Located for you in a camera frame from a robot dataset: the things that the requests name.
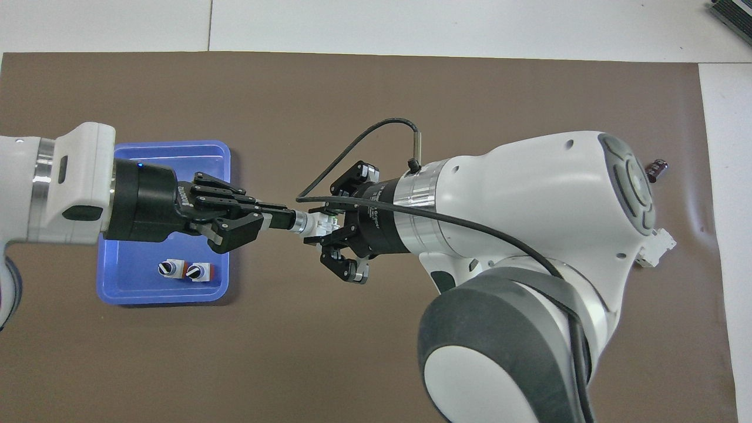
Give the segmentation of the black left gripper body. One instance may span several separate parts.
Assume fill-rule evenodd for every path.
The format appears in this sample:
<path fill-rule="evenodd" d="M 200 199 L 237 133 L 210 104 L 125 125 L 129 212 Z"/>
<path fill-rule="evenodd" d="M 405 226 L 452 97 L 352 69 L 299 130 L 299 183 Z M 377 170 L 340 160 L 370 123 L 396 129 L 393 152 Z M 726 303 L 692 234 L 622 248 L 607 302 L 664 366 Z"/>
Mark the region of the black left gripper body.
<path fill-rule="evenodd" d="M 173 169 L 136 160 L 115 160 L 115 193 L 105 239 L 161 243 L 184 232 L 188 220 L 177 208 Z"/>

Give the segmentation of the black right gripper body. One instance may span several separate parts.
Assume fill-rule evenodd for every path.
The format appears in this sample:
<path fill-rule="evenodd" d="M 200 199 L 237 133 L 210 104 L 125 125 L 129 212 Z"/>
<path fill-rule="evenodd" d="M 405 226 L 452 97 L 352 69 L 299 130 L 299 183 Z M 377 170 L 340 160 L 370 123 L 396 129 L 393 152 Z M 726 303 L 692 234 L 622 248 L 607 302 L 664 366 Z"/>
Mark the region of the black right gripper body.
<path fill-rule="evenodd" d="M 393 204 L 397 184 L 398 179 L 366 182 L 355 190 L 354 197 Z M 355 227 L 355 235 L 347 239 L 347 245 L 358 257 L 409 252 L 398 235 L 392 211 L 358 206 L 345 214 L 345 225 Z"/>

